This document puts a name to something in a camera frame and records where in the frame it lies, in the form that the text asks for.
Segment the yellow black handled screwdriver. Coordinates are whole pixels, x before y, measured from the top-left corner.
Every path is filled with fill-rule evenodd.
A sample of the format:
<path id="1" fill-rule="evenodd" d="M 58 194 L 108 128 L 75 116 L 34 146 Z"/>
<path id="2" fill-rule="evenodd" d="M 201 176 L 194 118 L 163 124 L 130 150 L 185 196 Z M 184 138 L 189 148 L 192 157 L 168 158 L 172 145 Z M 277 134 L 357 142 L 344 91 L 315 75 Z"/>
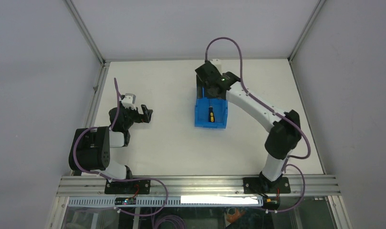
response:
<path id="1" fill-rule="evenodd" d="M 213 107 L 212 106 L 209 107 L 209 122 L 210 123 L 214 123 L 215 122 L 215 115 L 214 115 L 214 111 L 213 111 Z"/>

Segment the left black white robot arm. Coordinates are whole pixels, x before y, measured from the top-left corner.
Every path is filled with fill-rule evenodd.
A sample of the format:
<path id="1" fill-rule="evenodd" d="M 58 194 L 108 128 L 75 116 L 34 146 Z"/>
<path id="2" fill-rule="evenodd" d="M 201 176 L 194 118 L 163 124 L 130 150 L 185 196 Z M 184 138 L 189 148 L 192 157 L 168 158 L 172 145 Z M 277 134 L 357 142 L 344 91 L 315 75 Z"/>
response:
<path id="1" fill-rule="evenodd" d="M 110 150 L 129 145 L 133 124 L 151 121 L 153 110 L 144 104 L 141 109 L 139 113 L 138 108 L 120 105 L 109 111 L 109 126 L 77 129 L 68 158 L 71 170 L 101 175 L 116 181 L 115 187 L 121 193 L 130 193 L 134 188 L 131 169 L 111 159 Z"/>

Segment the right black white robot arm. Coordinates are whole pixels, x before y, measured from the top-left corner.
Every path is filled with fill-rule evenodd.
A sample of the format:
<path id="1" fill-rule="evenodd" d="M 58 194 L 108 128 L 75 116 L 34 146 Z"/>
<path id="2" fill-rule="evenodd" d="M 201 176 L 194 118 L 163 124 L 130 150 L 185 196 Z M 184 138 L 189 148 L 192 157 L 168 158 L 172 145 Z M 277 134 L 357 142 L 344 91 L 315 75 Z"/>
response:
<path id="1" fill-rule="evenodd" d="M 195 73 L 211 97 L 238 106 L 268 133 L 264 144 L 268 156 L 259 174 L 259 185 L 263 192 L 272 193 L 278 188 L 288 156 L 302 138 L 299 114 L 295 110 L 279 113 L 271 105 L 258 102 L 243 86 L 241 78 L 232 72 L 220 73 L 210 61 L 205 61 Z"/>

